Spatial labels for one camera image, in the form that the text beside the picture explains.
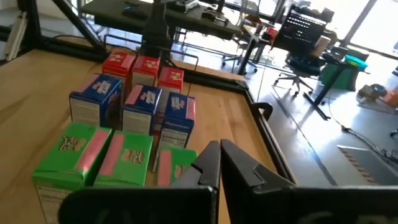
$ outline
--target black office chair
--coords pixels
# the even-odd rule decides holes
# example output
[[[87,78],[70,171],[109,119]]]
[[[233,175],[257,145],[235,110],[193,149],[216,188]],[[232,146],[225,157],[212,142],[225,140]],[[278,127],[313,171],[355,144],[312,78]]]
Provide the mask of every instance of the black office chair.
[[[246,21],[245,17],[246,15],[252,15],[252,16],[258,16],[259,15],[259,5],[260,5],[260,1],[258,2],[253,2],[250,0],[242,0],[242,7],[239,13],[239,20],[237,23],[237,26],[239,26],[241,28],[241,30],[243,30],[243,25],[247,24],[250,21]],[[233,37],[233,41],[235,43],[237,43],[238,45],[238,49],[241,49],[242,52],[240,55],[238,56],[234,56],[234,57],[230,57],[230,58],[226,58],[226,56],[223,56],[223,62],[222,62],[222,67],[224,67],[226,65],[226,62],[228,61],[237,61],[236,65],[239,65],[243,59],[243,55],[245,50],[248,47],[248,44],[250,42],[250,35],[249,34],[245,34],[244,32],[241,35],[236,35]],[[252,67],[254,67],[254,72],[257,72],[257,65],[254,64],[251,61],[248,61],[248,64],[251,65]]]
[[[311,90],[310,94],[312,93],[313,88],[301,78],[319,76],[321,73],[322,62],[310,54],[315,49],[326,24],[327,22],[317,19],[314,13],[291,5],[271,49],[277,47],[289,51],[285,62],[293,74],[281,73],[274,85],[279,80],[293,80],[293,85],[296,84],[298,89],[295,95],[300,91],[300,84],[308,87]]]

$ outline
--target blue cereal box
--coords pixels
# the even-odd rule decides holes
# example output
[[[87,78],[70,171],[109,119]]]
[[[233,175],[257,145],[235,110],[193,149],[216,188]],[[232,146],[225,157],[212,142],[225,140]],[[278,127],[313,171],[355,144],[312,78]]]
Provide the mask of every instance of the blue cereal box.
[[[159,149],[166,146],[185,148],[194,124],[195,98],[169,93],[153,172],[156,171]]]
[[[121,81],[94,74],[80,89],[69,94],[72,121],[111,128],[120,112]]]
[[[161,93],[157,87],[135,85],[123,107],[123,131],[152,135]]]

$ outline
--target red cereal box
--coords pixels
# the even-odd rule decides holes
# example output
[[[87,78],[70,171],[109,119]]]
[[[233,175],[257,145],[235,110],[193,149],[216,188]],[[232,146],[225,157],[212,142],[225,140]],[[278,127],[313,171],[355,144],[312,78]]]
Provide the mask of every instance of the red cereal box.
[[[121,82],[121,103],[128,97],[131,91],[131,67],[134,63],[135,55],[122,52],[112,53],[102,64],[102,73],[118,77]]]
[[[154,86],[158,70],[159,59],[143,55],[138,56],[131,70],[131,86],[133,87],[137,84]]]
[[[182,83],[184,79],[184,71],[177,68],[163,66],[160,73],[157,87],[162,89],[162,94],[157,106],[157,116],[155,119],[154,133],[160,134],[164,111],[169,98],[169,93],[181,93]]]

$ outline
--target cereal box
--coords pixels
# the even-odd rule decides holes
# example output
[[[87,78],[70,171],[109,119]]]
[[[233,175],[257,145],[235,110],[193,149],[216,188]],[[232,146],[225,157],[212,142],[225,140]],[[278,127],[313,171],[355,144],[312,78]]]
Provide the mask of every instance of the cereal box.
[[[69,193],[93,185],[110,136],[110,129],[71,123],[36,167],[32,178],[48,224],[58,223],[58,209]]]
[[[169,93],[181,93],[184,79],[184,71],[177,68],[171,68],[164,66],[160,73],[159,81],[157,86],[162,89],[162,95],[160,97],[159,105],[157,107],[157,117],[155,123],[155,132],[160,133],[162,128],[162,122],[164,117],[164,111],[166,109],[167,99]]]
[[[127,98],[131,91],[131,68],[135,55],[122,52],[112,53],[102,64],[102,73],[112,75],[121,79],[121,103]]]
[[[123,107],[123,131],[152,135],[161,93],[153,86],[135,85]]]
[[[165,146],[186,147],[195,123],[195,98],[170,93],[162,123],[159,149]],[[155,172],[158,160],[155,157]]]
[[[144,186],[152,137],[116,131],[94,186]]]
[[[69,95],[72,121],[101,127],[112,127],[120,115],[120,79],[92,75],[79,90]]]
[[[164,147],[159,152],[157,185],[167,187],[176,181],[197,158],[195,150],[177,147]]]
[[[137,84],[154,86],[158,71],[159,59],[143,55],[138,56],[131,71],[131,87]]]

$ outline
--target green cereal box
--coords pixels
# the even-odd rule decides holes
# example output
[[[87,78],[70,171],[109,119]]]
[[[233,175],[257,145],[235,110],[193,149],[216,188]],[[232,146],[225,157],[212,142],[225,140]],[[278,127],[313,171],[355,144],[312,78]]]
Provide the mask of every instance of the green cereal box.
[[[94,186],[144,186],[153,137],[116,131]]]
[[[163,147],[159,153],[157,185],[166,187],[176,181],[197,158],[195,150]]]
[[[93,185],[111,129],[71,123],[36,167],[32,178],[48,224],[58,223],[58,209],[72,191]]]

